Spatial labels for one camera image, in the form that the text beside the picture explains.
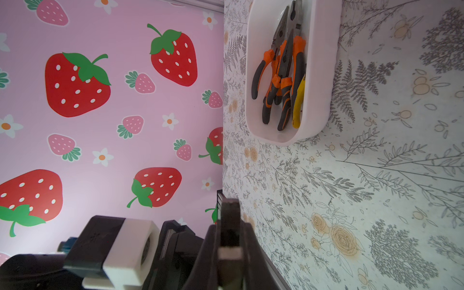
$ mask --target strawberry leaf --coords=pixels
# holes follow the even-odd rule
[[[98,65],[93,65],[92,69],[93,69],[93,76],[97,79],[97,81],[105,85],[111,85],[110,80],[108,79],[108,74],[106,74],[104,69],[102,69]]]
[[[139,203],[143,206],[153,207],[153,203],[151,199],[146,196],[139,196]]]
[[[89,61],[88,58],[83,56],[80,53],[65,53],[63,52],[64,57],[73,65],[77,65],[78,67],[87,67],[90,66],[92,63]]]
[[[0,206],[0,219],[4,221],[14,221],[15,212],[8,207]]]

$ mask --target fern drawing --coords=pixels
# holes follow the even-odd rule
[[[385,222],[380,219],[371,230],[366,231],[365,236],[372,242],[374,264],[382,275],[393,278],[409,289],[417,288],[418,284],[429,288],[426,282],[438,277],[438,270],[420,255],[417,250],[419,241],[408,235],[409,231],[397,230],[396,226],[388,225],[385,228]]]
[[[419,59],[431,64],[437,73],[464,71],[464,15],[457,8],[447,10],[437,27],[427,30],[423,38],[424,52]]]
[[[390,76],[397,64],[398,62],[389,62],[376,66],[375,62],[371,62],[365,66],[363,61],[358,60],[358,67],[353,77],[351,61],[348,61],[348,67],[342,76],[343,63],[340,60],[335,68],[329,121],[334,123],[340,132],[343,131],[343,124],[339,112],[344,113],[352,122],[355,122],[356,118],[351,101],[358,103],[362,110],[367,112],[366,90],[378,95],[377,84],[386,84],[385,76]]]

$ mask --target branch drawing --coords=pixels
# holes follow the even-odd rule
[[[379,131],[377,131],[377,127],[374,127],[372,131],[371,128],[369,128],[367,132],[363,131],[362,134],[356,136],[356,138],[351,138],[351,143],[347,141],[349,148],[343,146],[343,149],[347,152],[347,157],[345,161],[351,155],[363,154],[365,152],[365,149],[377,151],[379,147],[383,147],[383,145],[385,145],[387,142],[384,142],[384,138],[382,138],[379,143],[376,143],[375,137],[378,136],[377,134],[379,134]]]
[[[417,246],[416,238],[409,238],[409,231],[397,230],[396,226],[378,220],[365,236],[371,240],[371,254],[375,267],[382,275],[393,278],[407,288],[417,288],[418,284],[429,288],[427,281],[438,277],[435,264],[425,261]]]
[[[437,27],[426,31],[422,48],[428,49],[419,59],[431,64],[437,73],[464,71],[464,15],[458,8],[447,10]]]
[[[370,62],[366,67],[363,61],[358,60],[358,67],[353,77],[353,67],[349,60],[347,70],[342,77],[343,63],[341,60],[338,62],[335,68],[329,120],[337,126],[340,132],[343,131],[343,125],[338,111],[355,122],[351,100],[356,101],[363,111],[367,112],[366,90],[378,95],[377,83],[386,84],[385,76],[390,76],[397,64],[398,62],[389,62],[376,66],[375,62]]]
[[[350,199],[356,202],[372,199],[373,193],[364,191],[364,187],[354,187],[354,183],[348,178],[335,179],[332,172],[321,170],[320,167],[313,168],[312,173],[303,168],[303,177],[315,188],[322,188],[332,198],[341,195],[340,191],[344,191]]]
[[[354,37],[356,34],[360,33],[364,28],[366,28],[372,21],[376,20],[374,26],[369,29],[369,39],[374,36],[374,33],[379,31],[380,26],[387,21],[390,17],[393,17],[398,11],[400,11],[406,4],[417,2],[419,0],[412,0],[402,4],[398,4],[392,7],[388,6],[388,1],[381,1],[380,6],[378,2],[374,1],[370,4],[369,7],[364,7],[362,11],[362,17],[357,21],[353,22],[348,20],[340,25],[342,31],[340,32],[340,37],[338,38],[338,45],[341,45],[345,38],[347,46],[352,46],[354,43]]]

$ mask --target strawberry wallpaper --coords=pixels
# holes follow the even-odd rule
[[[204,236],[223,164],[223,15],[154,0],[0,3],[0,264],[96,214]]]

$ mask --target yellow rose drawing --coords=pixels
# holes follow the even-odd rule
[[[318,232],[329,233],[329,227],[327,226],[325,219],[321,217],[320,214],[313,213],[311,216],[311,223]]]
[[[321,248],[321,243],[319,243],[318,240],[316,240],[314,237],[311,238],[311,245],[313,246],[313,248],[315,248],[316,250],[319,250]]]
[[[356,248],[356,238],[348,229],[341,225],[334,225],[330,229],[330,238],[334,246],[345,256],[354,256]]]
[[[258,151],[256,150],[256,148],[254,148],[254,147],[251,148],[250,156],[251,156],[251,160],[253,160],[253,162],[256,162],[256,160],[258,160]]]

